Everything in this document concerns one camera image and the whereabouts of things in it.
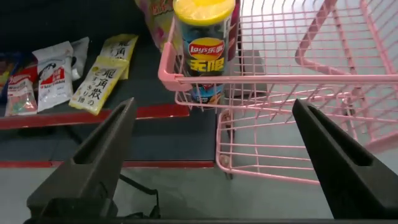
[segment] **wire basket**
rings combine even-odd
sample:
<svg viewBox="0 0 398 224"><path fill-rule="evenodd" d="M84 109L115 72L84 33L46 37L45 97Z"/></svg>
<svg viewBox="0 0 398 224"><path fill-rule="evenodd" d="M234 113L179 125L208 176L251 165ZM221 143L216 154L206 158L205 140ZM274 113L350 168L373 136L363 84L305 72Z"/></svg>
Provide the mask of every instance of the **wire basket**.
<svg viewBox="0 0 398 224"><path fill-rule="evenodd" d="M398 1L245 0L240 7L238 52L224 76L189 77L174 22L159 67L176 103L222 109L221 169L316 184L292 116L296 98L372 152L397 146ZM192 100L192 88L217 84L224 84L218 104Z"/></svg>

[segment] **plastic bag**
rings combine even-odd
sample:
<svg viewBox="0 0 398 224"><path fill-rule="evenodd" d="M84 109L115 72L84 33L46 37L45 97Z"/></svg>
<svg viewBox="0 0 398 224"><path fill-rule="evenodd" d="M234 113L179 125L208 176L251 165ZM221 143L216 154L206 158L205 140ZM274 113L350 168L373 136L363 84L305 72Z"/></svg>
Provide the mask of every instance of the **plastic bag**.
<svg viewBox="0 0 398 224"><path fill-rule="evenodd" d="M5 116L37 113L33 82L37 79L37 67L29 67L9 78Z"/></svg>
<svg viewBox="0 0 398 224"><path fill-rule="evenodd" d="M37 112L70 100L72 89L73 48L69 41L33 52L39 74Z"/></svg>
<svg viewBox="0 0 398 224"><path fill-rule="evenodd" d="M163 51L173 21L173 0L135 0L156 47Z"/></svg>
<svg viewBox="0 0 398 224"><path fill-rule="evenodd" d="M73 47L72 81L78 80L83 76L89 42L90 38L84 37L80 40L70 43Z"/></svg>
<svg viewBox="0 0 398 224"><path fill-rule="evenodd" d="M98 115L128 65L125 60L98 56L69 106Z"/></svg>
<svg viewBox="0 0 398 224"><path fill-rule="evenodd" d="M138 36L134 34L119 34L105 40L100 56L125 60L130 63L132 51L136 46ZM129 67L123 72L120 79L129 78Z"/></svg>

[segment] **yellow package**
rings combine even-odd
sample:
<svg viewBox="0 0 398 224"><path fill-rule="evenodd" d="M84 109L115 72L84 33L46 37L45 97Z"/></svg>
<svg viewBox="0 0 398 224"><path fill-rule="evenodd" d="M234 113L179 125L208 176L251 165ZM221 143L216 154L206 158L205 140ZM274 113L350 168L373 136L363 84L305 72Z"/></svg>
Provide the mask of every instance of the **yellow package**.
<svg viewBox="0 0 398 224"><path fill-rule="evenodd" d="M69 106L98 115L128 65L126 60L98 56Z"/></svg>
<svg viewBox="0 0 398 224"><path fill-rule="evenodd" d="M125 60L130 63L132 51L136 46L138 35L119 34L105 40L100 56ZM129 67L121 76L121 80L129 78Z"/></svg>

